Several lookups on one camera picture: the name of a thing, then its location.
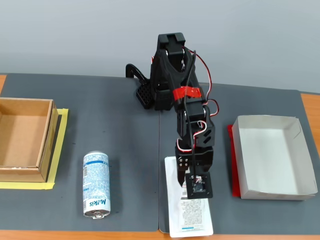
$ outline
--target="black robotic arm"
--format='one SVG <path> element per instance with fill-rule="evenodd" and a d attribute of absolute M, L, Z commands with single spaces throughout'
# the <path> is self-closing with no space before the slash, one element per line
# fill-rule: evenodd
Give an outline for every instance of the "black robotic arm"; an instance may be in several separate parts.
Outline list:
<path fill-rule="evenodd" d="M 188 199 L 213 196 L 209 169 L 214 155 L 215 126 L 207 106 L 208 96 L 196 77 L 195 60 L 196 51 L 185 47 L 182 33 L 160 34 L 150 79 L 132 64 L 125 68 L 127 78 L 136 76 L 141 83 L 136 96 L 145 109 L 154 106 L 161 111 L 174 106 L 180 137 L 175 143 L 177 176 L 181 186 L 186 181 Z"/>

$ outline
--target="red paper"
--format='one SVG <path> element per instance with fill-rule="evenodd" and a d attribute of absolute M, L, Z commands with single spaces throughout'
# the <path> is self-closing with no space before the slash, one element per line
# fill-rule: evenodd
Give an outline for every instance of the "red paper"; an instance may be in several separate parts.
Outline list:
<path fill-rule="evenodd" d="M 233 125 L 228 125 L 228 127 L 227 127 L 229 137 L 230 137 L 230 147 L 231 147 L 232 196 L 233 197 L 241 197 L 238 169 L 237 169 L 236 152 L 235 152 L 235 144 L 234 144 L 234 136 L 232 134 L 232 126 Z"/>

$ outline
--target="cardboard box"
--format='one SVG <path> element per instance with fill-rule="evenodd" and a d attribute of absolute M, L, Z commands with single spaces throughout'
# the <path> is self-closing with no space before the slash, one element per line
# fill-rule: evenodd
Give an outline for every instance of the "cardboard box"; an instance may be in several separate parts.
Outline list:
<path fill-rule="evenodd" d="M 53 100 L 0 97 L 0 182 L 45 182 L 58 111 Z"/>
<path fill-rule="evenodd" d="M 232 133 L 242 199 L 306 200 L 318 192 L 299 119 L 239 116 Z"/>

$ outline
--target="wooden table edge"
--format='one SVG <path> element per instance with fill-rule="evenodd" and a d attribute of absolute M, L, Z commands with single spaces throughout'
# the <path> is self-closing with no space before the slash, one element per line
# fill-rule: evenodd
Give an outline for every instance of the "wooden table edge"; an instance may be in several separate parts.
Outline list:
<path fill-rule="evenodd" d="M 0 92 L 6 75 L 0 75 Z M 301 94 L 305 112 L 310 124 L 318 153 L 320 153 L 320 95 Z M 160 230 L 154 232 L 97 232 L 97 231 L 26 231 L 0 230 L 0 239 L 6 240 L 143 240 L 170 239 L 170 235 Z M 320 240 L 320 235 L 230 235 L 214 234 L 206 237 L 189 237 L 188 240 Z"/>

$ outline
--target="dark gray tabletop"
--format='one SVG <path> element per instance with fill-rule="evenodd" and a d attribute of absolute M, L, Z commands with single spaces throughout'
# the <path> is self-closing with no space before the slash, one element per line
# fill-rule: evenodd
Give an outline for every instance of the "dark gray tabletop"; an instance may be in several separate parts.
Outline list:
<path fill-rule="evenodd" d="M 215 234 L 320 234 L 320 193 L 306 201 L 245 200 L 232 197 L 231 149 L 227 126 L 240 115 L 297 117 L 320 185 L 320 161 L 299 91 L 215 84 L 211 97 L 220 112 L 215 124 L 213 164 L 210 168 L 213 198 L 209 200 Z M 177 115 L 160 114 L 159 228 L 169 232 L 165 157 L 175 155 Z"/>
<path fill-rule="evenodd" d="M 0 229 L 156 231 L 159 113 L 146 111 L 130 78 L 9 74 L 1 96 L 54 99 L 68 122 L 52 190 L 0 189 Z M 83 216 L 83 157 L 109 156 L 111 213 Z"/>

